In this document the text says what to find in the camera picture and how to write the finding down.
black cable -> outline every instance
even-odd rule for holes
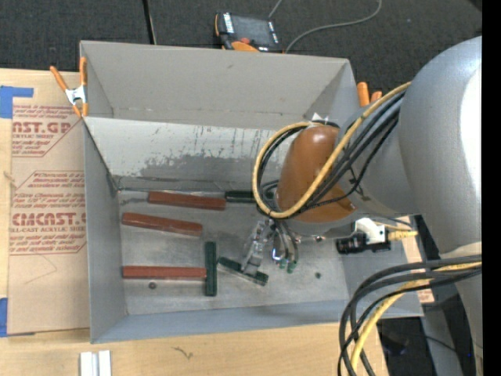
[[[451,284],[451,283],[456,283],[461,280],[466,280],[467,278],[477,276],[478,274],[481,273],[481,270],[473,270],[470,272],[464,272],[464,274],[459,275],[457,277],[446,277],[444,280],[436,281],[436,282],[430,282],[429,284],[423,285],[423,286],[418,286],[418,287],[409,287],[406,289],[402,289],[400,291],[393,291],[392,293],[389,293],[379,299],[377,299],[369,308],[366,309],[366,311],[363,313],[363,315],[359,318],[359,321],[353,326],[353,331],[350,333],[349,337],[347,340],[344,340],[343,336],[345,334],[346,330],[346,323],[348,322],[348,318],[345,316],[346,310],[343,313],[343,316],[341,317],[341,322],[340,322],[340,346],[341,346],[341,355],[338,360],[338,374],[341,374],[341,358],[345,361],[345,363],[348,363],[347,369],[348,373],[350,374],[355,374],[350,372],[351,368],[351,363],[348,357],[348,345],[353,341],[353,339],[358,338],[358,330],[360,326],[362,325],[363,321],[368,317],[369,313],[372,311],[372,309],[382,302],[383,300],[390,298],[393,295],[396,294],[402,294],[406,292],[411,292],[411,291],[420,291],[420,290],[426,290],[431,287],[438,287],[441,285],[446,285],[446,284]]]
[[[318,208],[320,206],[323,206],[323,205],[326,205],[326,204],[332,204],[333,202],[338,202],[340,201],[341,199],[345,199],[346,197],[349,197],[352,193],[354,193],[356,191],[356,189],[359,187],[360,185],[360,182],[362,181],[362,177],[365,175],[366,171],[367,171],[367,168],[369,167],[369,164],[370,162],[372,161],[372,159],[374,158],[374,156],[376,156],[376,153],[378,152],[378,150],[381,148],[381,146],[383,145],[384,141],[387,139],[387,137],[390,135],[390,133],[393,131],[393,129],[395,128],[395,126],[397,125],[397,122],[398,121],[394,121],[394,123],[391,125],[391,127],[387,130],[387,132],[381,137],[380,141],[377,143],[377,145],[374,147],[373,151],[370,153],[369,157],[367,158],[365,164],[363,165],[362,167],[362,170],[360,171],[360,174],[359,174],[359,177],[355,180],[355,183],[352,185],[351,189],[345,194],[345,195],[342,195],[340,197],[335,197],[333,199],[329,199],[328,201],[324,201],[324,202],[319,202],[317,203],[320,199],[322,199],[323,196],[325,195],[320,195],[318,196],[312,204],[306,206],[305,208],[305,211],[306,210],[311,210],[313,208]],[[341,177],[344,175],[344,173],[342,175],[339,175],[338,177],[336,177],[334,180],[332,180],[330,183],[332,183],[333,185],[328,189],[330,190],[338,181],[339,179],[341,179]]]
[[[370,120],[368,121],[367,126],[362,129],[362,131],[357,135],[357,137],[351,143],[351,145],[344,150],[344,154],[343,154],[342,158],[338,160],[338,162],[336,163],[336,165],[333,168],[333,171],[320,184],[317,191],[314,192],[313,195],[305,202],[305,205],[303,208],[301,208],[299,211],[292,214],[288,218],[294,217],[294,216],[299,215],[303,212],[306,212],[307,210],[310,210],[311,208],[317,207],[315,205],[319,203],[319,200],[322,199],[322,197],[325,196],[325,194],[333,188],[333,186],[341,179],[342,176],[344,176],[345,172],[351,168],[352,164],[359,158],[360,154],[362,154],[364,149],[367,148],[368,145],[370,145],[371,142],[374,141],[375,138],[377,138],[379,136],[379,134],[382,133],[383,130],[386,127],[388,127],[388,125],[394,119],[398,119],[400,103],[401,103],[402,97],[404,95],[405,95],[405,91],[402,91],[399,94],[392,96],[385,104],[383,104],[379,108],[379,110],[376,113],[373,113],[370,116]],[[392,113],[390,116],[388,116],[388,118],[384,119],[382,121],[382,123],[379,124],[375,130],[372,130],[372,128],[376,125],[376,123],[389,110],[392,110],[392,109],[395,110],[395,112]],[[257,174],[258,192],[260,194],[261,199],[263,199],[263,190],[264,190],[264,187],[260,185],[262,175],[265,171],[265,167],[268,164],[268,161],[271,158],[273,152],[285,139],[287,139],[288,137],[292,136],[293,134],[301,131],[304,128],[307,128],[307,126],[292,128],[290,130],[287,130],[280,137],[278,137],[276,140],[274,140],[273,143],[266,150],[265,154],[263,155],[263,158],[261,159],[261,163],[258,166],[258,174]],[[366,169],[367,169],[370,161],[373,159],[377,150],[383,144],[384,140],[387,138],[388,135],[389,135],[389,132],[386,132],[386,134],[383,136],[382,140],[380,140],[380,142],[377,144],[376,148],[373,150],[373,152],[369,156],[369,160],[366,161],[366,163],[364,165],[363,173],[361,175],[359,175],[358,182],[355,184],[355,188],[353,190],[356,190],[356,188],[360,185],[360,182],[362,180],[362,176],[363,176],[363,174],[365,174]],[[344,195],[343,197],[335,198],[335,200],[326,201],[325,203],[322,202],[320,204],[320,206],[344,199],[349,194],[353,193],[353,190],[351,190],[348,194]]]
[[[411,280],[419,280],[422,278],[429,278],[429,276],[433,276],[433,273],[430,273],[429,271],[424,275],[423,273],[419,274],[410,274],[406,275],[405,277],[394,277],[392,279],[386,279],[383,280],[384,283],[379,282],[379,284],[376,284],[375,281],[379,280],[382,277],[387,277],[388,275],[391,275],[393,273],[400,273],[402,271],[406,270],[412,270],[412,269],[430,269],[430,268],[437,268],[437,267],[443,267],[443,266],[450,266],[450,265],[457,265],[457,264],[466,264],[466,263],[472,263],[472,262],[478,262],[478,260],[481,260],[480,255],[474,255],[470,257],[465,257],[465,258],[460,258],[460,259],[440,259],[438,261],[430,261],[429,263],[410,263],[410,264],[405,264],[405,265],[400,265],[400,266],[394,266],[389,269],[382,270],[368,279],[366,279],[360,286],[359,288],[355,291],[352,300],[348,303],[343,316],[341,317],[341,324],[340,324],[340,342],[344,339],[344,330],[346,328],[346,321],[347,321],[347,315],[348,315],[348,309],[350,306],[353,306],[354,311],[356,311],[356,302],[363,298],[365,295],[369,294],[372,291],[375,291],[376,289],[379,289],[380,287],[386,287],[391,284],[397,284],[399,282],[404,282],[405,280],[408,280],[409,278]],[[439,277],[443,277],[444,274],[446,273],[440,273]],[[356,312],[355,314],[351,314],[352,318],[356,317]]]
[[[437,286],[437,285],[445,285],[445,284],[450,284],[452,281],[448,281],[448,278],[454,279],[454,282],[466,280],[467,278],[477,276],[478,274],[481,273],[481,265],[475,266],[472,269],[465,269],[465,270],[451,270],[447,272],[447,277],[444,280],[439,280],[439,281],[434,281],[433,284],[425,285],[423,290],[426,290],[430,287]],[[405,290],[400,290],[400,291],[393,291],[392,293],[386,294],[384,297],[377,299],[375,302],[373,302],[365,311],[364,313],[360,316],[359,320],[356,319],[356,308],[353,308],[351,311],[351,316],[350,316],[350,321],[351,321],[351,327],[352,327],[352,332],[350,335],[353,335],[353,338],[355,340],[358,339],[358,333],[360,330],[360,327],[362,326],[363,322],[365,319],[368,317],[368,315],[372,312],[372,310],[378,305],[380,302],[385,300],[386,298],[390,298],[394,295],[401,294],[403,292],[408,292]],[[361,358],[366,357],[365,353],[363,350],[361,351]]]
[[[336,185],[336,183],[338,183],[341,180],[341,178],[344,176],[344,174],[352,167],[353,163],[355,163],[355,161],[359,159],[360,154],[368,147],[368,145],[371,144],[371,142],[379,135],[379,133],[381,133],[382,130],[387,127],[387,125],[389,124],[389,121],[392,121],[392,120],[394,122],[392,124],[390,124],[390,128],[384,133],[384,135],[381,137],[380,141],[376,144],[373,151],[371,152],[371,154],[367,158],[366,163],[363,165],[363,168],[362,168],[362,171],[359,175],[359,178],[355,181],[355,184],[353,185],[353,187],[343,196],[335,197],[335,198],[330,199],[328,201],[319,202],[319,200],[322,199],[334,187],[334,185]],[[319,192],[314,194],[315,196],[312,195],[309,202],[306,203],[306,205],[302,208],[302,211],[300,211],[300,212],[306,212],[307,210],[317,208],[317,207],[323,206],[325,204],[331,204],[333,202],[340,201],[341,199],[345,199],[346,197],[351,195],[360,185],[360,182],[362,181],[362,177],[365,175],[365,172],[369,166],[369,163],[372,161],[372,159],[376,155],[377,151],[383,145],[384,141],[388,138],[388,136],[390,135],[393,128],[397,125],[397,122],[398,122],[398,113],[395,113],[394,115],[389,117],[385,122],[383,122],[378,127],[378,129],[364,141],[364,143],[361,145],[359,150],[357,150],[355,152],[355,155],[350,157],[348,159],[348,161],[344,164],[343,167],[341,167],[340,169],[337,169],[337,168],[334,169],[334,171],[332,172],[332,174],[334,174],[334,176],[331,175],[324,181],[323,185],[321,186],[321,189],[319,189]]]
[[[363,322],[368,317],[368,315],[372,312],[372,310],[380,302],[382,302],[383,300],[385,300],[387,298],[390,298],[393,295],[402,294],[402,293],[406,293],[406,292],[412,292],[412,291],[427,290],[428,288],[431,288],[431,287],[439,287],[439,286],[446,285],[446,284],[457,283],[459,281],[466,280],[468,278],[478,276],[479,274],[481,274],[481,269],[473,268],[473,269],[470,269],[470,271],[463,272],[463,274],[460,274],[459,276],[451,277],[450,280],[440,280],[440,281],[436,281],[436,282],[430,282],[429,284],[426,284],[426,285],[423,285],[423,286],[410,287],[410,288],[402,289],[400,291],[393,291],[392,293],[386,294],[385,296],[377,299],[375,302],[373,302],[373,304],[371,304],[366,309],[366,311],[360,316],[359,320],[355,324],[353,324],[354,317],[351,318],[353,331],[350,333],[350,335],[348,336],[347,340],[342,345],[340,358],[339,358],[338,363],[337,363],[337,365],[338,365],[338,373],[341,371],[341,357],[343,358],[343,360],[345,362],[345,365],[346,365],[346,363],[348,363],[348,365],[347,365],[348,373],[350,373],[350,370],[354,371],[353,368],[351,367],[351,361],[349,360],[349,356],[348,356],[348,346],[349,346],[349,344],[354,339],[355,340],[358,339],[360,327],[362,326]],[[364,363],[367,371],[370,373],[370,371],[369,371],[369,369],[370,369],[369,361],[368,360],[365,360],[365,361],[363,360],[363,358],[366,358],[366,355],[363,352],[363,350],[360,352],[360,358],[362,359],[362,362]]]
[[[477,262],[477,260],[475,260],[476,258],[477,258],[477,256],[468,257],[468,258],[461,259],[460,261],[456,260],[454,263],[450,263],[450,262],[453,262],[453,260],[451,260],[451,259],[449,259],[447,262],[442,262],[442,263],[439,263],[441,261],[433,261],[433,263],[431,265],[435,266],[435,267],[436,266],[443,267],[443,266],[447,266],[447,264],[463,264],[463,263],[467,263],[467,262],[471,262],[471,261]],[[423,265],[426,265],[426,264],[423,264],[423,263],[411,263],[411,264],[408,264],[408,265],[395,266],[394,268],[386,269],[386,270],[383,270],[381,272],[376,273],[375,275],[373,275],[372,277],[370,277],[370,279],[375,280],[378,277],[385,277],[389,273],[391,273],[392,271],[395,271],[395,272],[405,271],[406,267],[409,267],[409,269],[411,269],[411,268],[415,269],[416,265],[421,265],[421,268],[423,268],[424,267]],[[436,287],[438,285],[455,283],[457,281],[461,281],[461,280],[464,280],[464,279],[466,279],[468,277],[472,277],[473,275],[481,273],[481,269],[480,270],[476,270],[476,269],[458,270],[458,271],[455,271],[455,276],[450,276],[450,273],[451,273],[451,271],[448,271],[448,273],[443,273],[443,272],[414,273],[414,274],[406,275],[404,277],[393,277],[392,279],[386,279],[385,283],[379,282],[378,284],[373,284],[372,286],[366,285],[363,288],[359,287],[359,289],[354,293],[354,296],[351,299],[351,301],[346,306],[345,311],[343,312],[343,315],[342,315],[341,321],[340,321],[339,339],[340,339],[341,354],[342,355],[340,356],[340,359],[338,361],[338,373],[341,374],[341,358],[343,358],[345,362],[348,361],[348,363],[349,363],[348,353],[346,352],[349,343],[354,338],[358,337],[358,329],[359,329],[359,327],[361,326],[361,324],[365,320],[365,318],[369,315],[370,311],[379,302],[383,301],[386,298],[391,297],[392,295],[401,294],[401,293],[405,293],[405,292],[408,292],[408,291],[418,291],[418,290],[421,290],[421,289],[428,289],[428,288],[431,288],[431,287]],[[366,296],[370,292],[373,292],[376,289],[379,289],[381,287],[387,287],[388,285],[392,285],[392,284],[397,284],[397,283],[404,282],[403,280],[406,280],[406,279],[409,279],[409,280],[427,279],[427,278],[434,277],[435,274],[437,274],[437,277],[435,277],[435,279],[440,278],[440,279],[443,279],[443,280],[432,281],[429,284],[426,284],[424,286],[411,287],[411,288],[407,288],[407,289],[402,289],[400,291],[393,291],[392,293],[390,293],[388,295],[385,295],[384,297],[382,297],[382,298],[378,299],[377,301],[375,301],[364,312],[364,314],[360,317],[359,322],[356,322],[356,324],[352,324],[352,332],[351,332],[350,336],[348,337],[348,340],[347,341],[344,340],[345,339],[344,335],[345,335],[345,330],[346,330],[346,324],[348,322],[348,318],[350,317],[350,315],[348,313],[351,314],[351,320],[352,320],[352,323],[353,323],[353,320],[356,318],[356,304],[364,296]],[[364,356],[365,355],[363,354],[363,351],[362,351],[361,352],[361,358],[363,358]],[[351,364],[347,365],[347,367],[348,367],[348,373],[354,374],[354,373],[350,372],[350,369],[349,369],[350,366],[351,366]]]
[[[375,281],[391,276],[396,273],[408,272],[418,269],[439,269],[445,266],[455,266],[455,265],[469,265],[471,263],[480,262],[482,260],[481,255],[463,256],[462,258],[447,258],[447,259],[437,259],[428,262],[414,262],[406,263],[404,265],[392,266],[387,269],[383,269],[372,276],[367,277],[355,290],[355,293],[361,291],[366,286],[374,283]]]
[[[349,170],[349,167],[342,167],[344,163],[348,162],[353,164],[363,150],[383,131],[385,125],[391,121],[392,118],[398,115],[400,104],[402,102],[402,97],[405,95],[405,91],[400,92],[398,95],[393,96],[388,102],[386,102],[381,108],[371,116],[370,122],[364,127],[364,129],[357,135],[355,141],[348,147],[345,148],[343,156],[337,161],[330,175],[326,177],[323,184],[319,187],[319,192],[314,193],[310,197],[310,204],[318,202],[325,194],[332,189],[332,187],[344,176],[345,172]],[[366,141],[360,146],[363,138],[371,131],[374,125],[391,109],[396,108],[395,113],[390,117],[386,118],[383,123],[381,123],[375,131],[366,139]]]
[[[157,37],[155,36],[155,31],[153,29],[153,21],[150,15],[150,6],[148,5],[148,0],[142,0],[142,9],[144,11],[146,27],[148,29],[148,39],[150,40],[151,45],[156,45]]]

wooden table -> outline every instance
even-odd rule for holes
[[[330,376],[337,374],[337,332],[337,324],[320,324],[94,345],[87,329],[38,333],[0,338],[0,374],[77,375],[80,353],[110,350],[113,376]],[[366,354],[378,376],[388,375],[376,332]]]

